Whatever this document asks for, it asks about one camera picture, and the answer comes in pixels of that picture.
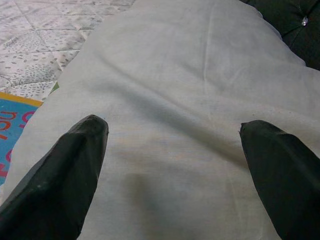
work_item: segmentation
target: floor mat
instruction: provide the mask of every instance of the floor mat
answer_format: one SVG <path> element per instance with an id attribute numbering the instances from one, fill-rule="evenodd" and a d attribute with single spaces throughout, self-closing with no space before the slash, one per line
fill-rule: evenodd
<path id="1" fill-rule="evenodd" d="M 43 101 L 91 31 L 135 0 L 0 0 L 0 92 Z"/>

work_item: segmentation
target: dark green fabric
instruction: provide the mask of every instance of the dark green fabric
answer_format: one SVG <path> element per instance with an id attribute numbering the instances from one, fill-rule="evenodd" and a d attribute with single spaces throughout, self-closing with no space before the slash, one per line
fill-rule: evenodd
<path id="1" fill-rule="evenodd" d="M 242 147 L 259 197 L 283 240 L 320 239 L 320 159 L 296 136 L 243 123 Z"/>
<path id="2" fill-rule="evenodd" d="M 75 240 L 105 156 L 108 124 L 90 115 L 64 134 L 0 207 L 1 240 Z"/>
<path id="3" fill-rule="evenodd" d="M 240 0 L 255 7 L 310 68 L 320 70 L 320 0 Z M 302 25 L 308 18 L 306 26 Z"/>

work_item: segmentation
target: white cloth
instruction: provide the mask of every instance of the white cloth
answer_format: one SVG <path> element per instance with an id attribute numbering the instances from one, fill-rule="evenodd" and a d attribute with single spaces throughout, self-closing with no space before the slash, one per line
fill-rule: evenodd
<path id="1" fill-rule="evenodd" d="M 319 155 L 320 72 L 274 31 L 238 0 L 137 0 L 90 35 L 31 118 L 6 196 L 96 114 L 110 134 L 80 240 L 279 239 L 238 131 L 265 120 Z"/>

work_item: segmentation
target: yellow border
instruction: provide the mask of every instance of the yellow border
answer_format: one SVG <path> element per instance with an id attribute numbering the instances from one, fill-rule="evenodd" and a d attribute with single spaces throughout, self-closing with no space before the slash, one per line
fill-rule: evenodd
<path id="1" fill-rule="evenodd" d="M 0 92 L 0 99 L 5 99 L 12 102 L 21 103 L 21 104 L 28 104 L 35 107 L 40 107 L 43 103 L 42 101 L 37 101 L 37 100 L 33 100 L 33 99 L 21 97 L 21 96 L 14 96 L 4 92 Z"/>

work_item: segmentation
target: tufted upholstery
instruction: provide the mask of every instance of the tufted upholstery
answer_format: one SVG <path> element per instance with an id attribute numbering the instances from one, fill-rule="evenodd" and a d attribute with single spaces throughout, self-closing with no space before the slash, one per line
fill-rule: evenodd
<path id="1" fill-rule="evenodd" d="M 320 70 L 320 0 L 241 1 L 261 12 L 308 67 Z"/>

